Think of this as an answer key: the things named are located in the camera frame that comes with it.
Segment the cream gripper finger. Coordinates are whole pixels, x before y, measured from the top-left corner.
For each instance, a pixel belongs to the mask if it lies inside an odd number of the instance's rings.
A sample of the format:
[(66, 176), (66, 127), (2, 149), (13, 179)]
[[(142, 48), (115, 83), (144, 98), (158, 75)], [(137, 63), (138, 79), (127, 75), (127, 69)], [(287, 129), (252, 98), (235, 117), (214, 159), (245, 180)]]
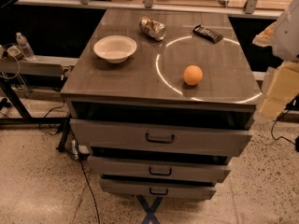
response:
[(276, 119), (298, 94), (299, 62), (283, 62), (274, 72), (259, 113), (266, 119)]
[(273, 45), (275, 26), (275, 22), (268, 25), (262, 32), (253, 38), (252, 43), (259, 47), (271, 47)]

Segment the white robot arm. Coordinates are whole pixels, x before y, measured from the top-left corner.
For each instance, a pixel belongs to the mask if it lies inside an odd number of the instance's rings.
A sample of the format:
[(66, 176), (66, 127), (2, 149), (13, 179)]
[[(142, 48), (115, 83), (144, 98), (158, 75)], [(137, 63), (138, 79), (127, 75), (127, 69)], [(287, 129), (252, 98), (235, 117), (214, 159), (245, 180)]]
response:
[(276, 119), (299, 94), (299, 0), (292, 0), (278, 19), (252, 41), (260, 47), (272, 47), (282, 60), (259, 107), (265, 119)]

